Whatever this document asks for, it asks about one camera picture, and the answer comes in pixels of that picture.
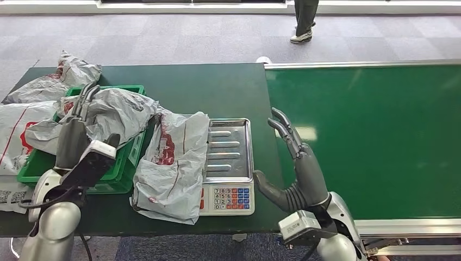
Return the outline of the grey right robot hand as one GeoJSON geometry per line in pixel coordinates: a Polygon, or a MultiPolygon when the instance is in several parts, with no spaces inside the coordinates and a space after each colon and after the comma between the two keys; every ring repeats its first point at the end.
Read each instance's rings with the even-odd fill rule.
{"type": "Polygon", "coordinates": [[[271,113],[278,120],[269,118],[267,123],[277,130],[286,143],[294,163],[296,179],[288,188],[280,189],[268,182],[262,171],[255,170],[255,184],[269,201],[287,213],[323,204],[329,199],[329,192],[313,150],[302,141],[298,131],[281,110],[272,107],[271,113]]]}

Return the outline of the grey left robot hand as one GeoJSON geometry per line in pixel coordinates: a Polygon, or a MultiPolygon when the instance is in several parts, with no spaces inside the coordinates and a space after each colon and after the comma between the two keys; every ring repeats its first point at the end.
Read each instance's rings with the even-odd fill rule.
{"type": "Polygon", "coordinates": [[[59,134],[55,169],[61,172],[79,168],[110,168],[116,158],[120,135],[113,133],[104,141],[93,140],[87,136],[88,111],[100,86],[92,83],[81,90],[70,116],[65,119],[59,134]]]}

